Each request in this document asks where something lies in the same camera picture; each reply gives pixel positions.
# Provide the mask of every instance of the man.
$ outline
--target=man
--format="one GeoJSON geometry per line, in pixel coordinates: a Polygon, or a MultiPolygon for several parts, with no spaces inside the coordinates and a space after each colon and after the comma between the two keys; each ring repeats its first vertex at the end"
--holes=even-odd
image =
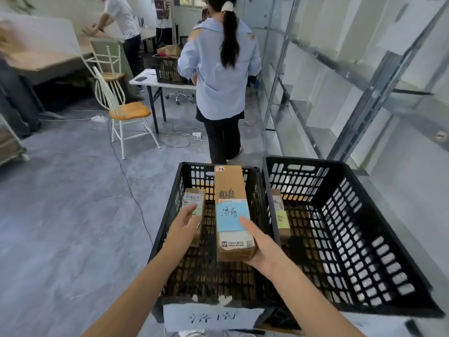
{"type": "Polygon", "coordinates": [[[103,30],[115,21],[123,34],[125,55],[135,77],[144,70],[140,56],[141,35],[137,17],[126,0],[102,1],[105,3],[105,11],[92,34],[95,36],[98,31],[103,30]]]}
{"type": "Polygon", "coordinates": [[[156,8],[156,46],[173,44],[170,0],[153,0],[156,8]]]}

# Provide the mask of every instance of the light blue shirt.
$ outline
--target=light blue shirt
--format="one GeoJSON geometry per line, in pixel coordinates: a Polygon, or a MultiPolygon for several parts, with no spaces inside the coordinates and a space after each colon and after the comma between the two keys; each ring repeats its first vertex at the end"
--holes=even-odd
{"type": "Polygon", "coordinates": [[[237,29],[240,54],[232,67],[221,63],[221,44],[224,39],[223,24],[212,18],[194,29],[203,31],[193,41],[188,41],[178,59],[179,74],[188,79],[198,72],[197,104],[204,117],[211,120],[231,118],[245,108],[245,90],[248,75],[261,70],[259,45],[252,30],[242,20],[237,29]]]}

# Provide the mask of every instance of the white scrunchie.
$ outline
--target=white scrunchie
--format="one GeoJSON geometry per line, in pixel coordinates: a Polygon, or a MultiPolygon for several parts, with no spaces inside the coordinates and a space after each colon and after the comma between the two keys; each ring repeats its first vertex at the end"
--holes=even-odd
{"type": "Polygon", "coordinates": [[[231,1],[226,1],[222,6],[221,11],[234,11],[234,4],[231,1]]]}

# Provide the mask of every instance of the white t-shirt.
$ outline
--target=white t-shirt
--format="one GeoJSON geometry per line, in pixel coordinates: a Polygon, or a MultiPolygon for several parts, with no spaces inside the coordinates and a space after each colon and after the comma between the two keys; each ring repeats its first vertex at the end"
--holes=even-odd
{"type": "Polygon", "coordinates": [[[153,2],[156,8],[156,27],[171,28],[171,1],[153,0],[153,2]]]}
{"type": "Polygon", "coordinates": [[[123,38],[131,39],[140,34],[138,20],[126,0],[106,0],[105,13],[117,22],[123,38]]]}

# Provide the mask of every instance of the cart wheel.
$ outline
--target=cart wheel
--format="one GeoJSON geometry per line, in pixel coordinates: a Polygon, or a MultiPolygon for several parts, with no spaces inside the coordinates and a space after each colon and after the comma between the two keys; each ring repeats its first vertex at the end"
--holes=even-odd
{"type": "Polygon", "coordinates": [[[20,158],[22,159],[22,161],[26,162],[30,160],[30,156],[26,153],[22,153],[20,154],[20,158]]]}

